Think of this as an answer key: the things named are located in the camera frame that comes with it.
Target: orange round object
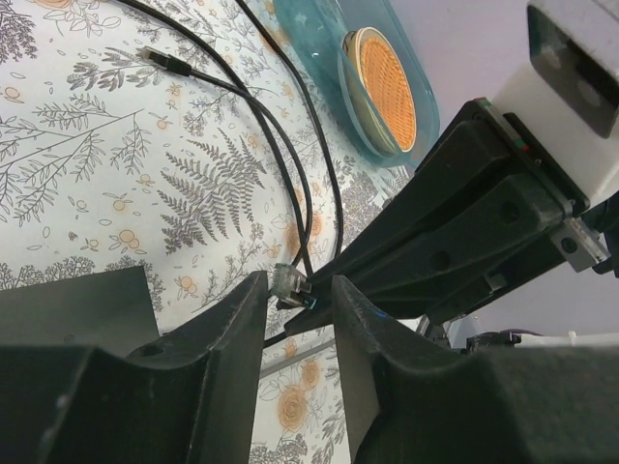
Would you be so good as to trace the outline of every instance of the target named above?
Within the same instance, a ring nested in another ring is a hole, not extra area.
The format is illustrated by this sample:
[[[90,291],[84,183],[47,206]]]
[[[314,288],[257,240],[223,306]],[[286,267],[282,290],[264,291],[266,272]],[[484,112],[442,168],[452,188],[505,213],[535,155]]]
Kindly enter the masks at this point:
[[[403,151],[417,131],[413,96],[398,57],[388,43],[370,37],[361,49],[361,78],[369,97]]]

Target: floral tablecloth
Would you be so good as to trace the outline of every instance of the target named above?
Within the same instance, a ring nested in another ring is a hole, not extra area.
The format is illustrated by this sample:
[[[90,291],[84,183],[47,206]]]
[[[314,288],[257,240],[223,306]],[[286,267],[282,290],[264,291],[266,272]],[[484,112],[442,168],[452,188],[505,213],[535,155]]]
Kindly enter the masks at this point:
[[[314,268],[329,261],[331,186],[303,99],[278,56],[232,0],[147,3],[209,42],[279,118],[311,185]],[[250,4],[298,62],[271,1]],[[166,332],[247,273],[288,262],[299,238],[249,108],[225,91],[148,66],[138,56],[144,45],[223,77],[193,43],[113,0],[0,0],[0,290],[143,266]],[[310,89],[338,173],[349,243],[408,176],[357,157]],[[299,185],[289,157],[287,164]],[[300,188],[297,196],[303,200]],[[271,308],[266,335],[288,317]],[[331,335],[286,340],[265,351],[264,368]],[[345,462],[337,459],[343,433],[332,351],[262,380],[252,462]]]

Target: black cable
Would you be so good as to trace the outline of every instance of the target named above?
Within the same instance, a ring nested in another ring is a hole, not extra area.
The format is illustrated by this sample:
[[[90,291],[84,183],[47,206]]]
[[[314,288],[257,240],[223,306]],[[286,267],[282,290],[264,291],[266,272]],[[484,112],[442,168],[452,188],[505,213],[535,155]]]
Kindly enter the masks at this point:
[[[336,170],[333,167],[333,160],[331,159],[331,153],[329,151],[329,146],[327,145],[327,138],[325,137],[325,132],[320,125],[320,120],[318,119],[318,114],[316,113],[316,109],[311,101],[310,91],[306,86],[303,78],[299,74],[299,71],[292,64],[290,59],[286,56],[285,52],[281,49],[280,45],[276,42],[269,31],[262,25],[262,23],[258,20],[258,18],[253,14],[250,7],[244,0],[235,0],[239,8],[243,10],[243,13],[247,15],[250,21],[253,23],[258,32],[264,37],[264,39],[269,43],[271,48],[278,54],[283,63],[288,67],[297,83],[299,84],[299,88],[301,89],[301,93],[306,101],[306,105],[308,107],[309,115],[311,117],[311,121],[314,126],[314,130],[318,135],[318,141],[320,143],[320,148],[322,150],[322,154],[325,159],[325,163],[327,164],[327,172],[329,173],[329,180],[331,182],[331,188],[333,189],[333,198],[336,203],[336,223],[338,227],[337,235],[336,235],[336,250],[335,256],[339,256],[341,253],[341,247],[344,239],[344,214],[343,214],[343,206],[341,204],[341,194],[339,192],[339,184],[338,184],[338,176],[336,174]]]
[[[280,332],[277,335],[272,336],[271,338],[267,338],[266,340],[264,340],[264,345],[263,348],[269,348],[270,346],[273,346],[275,344],[280,343],[281,341],[286,340],[286,333],[285,332]]]
[[[167,24],[168,26],[175,29],[177,32],[179,32],[183,36],[187,37],[189,40],[191,40],[196,45],[198,45],[202,50],[204,50],[207,54],[209,54],[215,60],[218,66],[220,66],[220,68],[225,72],[225,74],[232,80],[232,82],[234,82],[234,84],[236,85],[235,88],[238,88],[241,91],[245,92],[248,96],[251,95],[249,92],[249,89],[247,88],[243,80],[236,74],[236,72],[234,72],[234,70],[232,70],[232,68],[230,67],[230,65],[227,64],[225,59],[221,55],[219,55],[215,49],[213,49],[210,45],[204,42],[192,30],[188,29],[184,25],[175,21],[171,17],[163,14],[162,12],[155,10],[154,8],[148,5],[144,5],[143,3],[138,2],[136,0],[116,0],[116,1],[124,5],[127,5],[128,7],[134,8],[140,12],[143,12],[164,24]],[[273,137],[273,133],[271,132],[271,128],[269,128],[269,125],[264,119],[262,112],[255,105],[250,105],[250,108],[251,108],[251,112],[256,118],[256,121],[262,128],[262,131],[264,132],[267,138],[267,141],[269,142],[269,145],[271,146],[271,149],[273,150],[273,154],[278,164],[278,167],[280,169],[283,182],[286,186],[288,195],[290,196],[290,201],[292,202],[292,209],[294,211],[295,220],[297,222],[297,231],[299,233],[299,242],[300,242],[299,252],[301,256],[303,257],[304,265],[306,267],[306,274],[310,276],[311,274],[313,274],[313,270],[311,267],[310,254],[308,251],[308,243],[310,241],[311,225],[313,221],[313,211],[312,211],[312,205],[311,205],[311,192],[310,192],[310,186],[308,183],[308,179],[305,175],[305,171],[303,170],[303,166],[301,166],[299,170],[299,177],[301,179],[302,188],[304,191],[304,195],[306,197],[306,224],[304,228],[303,216],[301,214],[301,206],[299,205],[299,201],[296,197],[294,186],[292,185],[292,181],[290,179],[290,175],[288,174],[287,167],[285,165],[285,160],[283,159],[283,156],[281,155],[280,148],[278,147],[278,144],[275,138]]]

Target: white wall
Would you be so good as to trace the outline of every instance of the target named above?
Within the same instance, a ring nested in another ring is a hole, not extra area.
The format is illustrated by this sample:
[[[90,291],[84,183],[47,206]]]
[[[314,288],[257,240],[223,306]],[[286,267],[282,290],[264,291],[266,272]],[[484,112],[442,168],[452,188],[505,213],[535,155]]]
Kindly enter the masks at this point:
[[[526,0],[391,0],[434,89],[445,128],[467,100],[491,97],[528,59]],[[619,280],[569,265],[463,322],[470,331],[619,332]]]

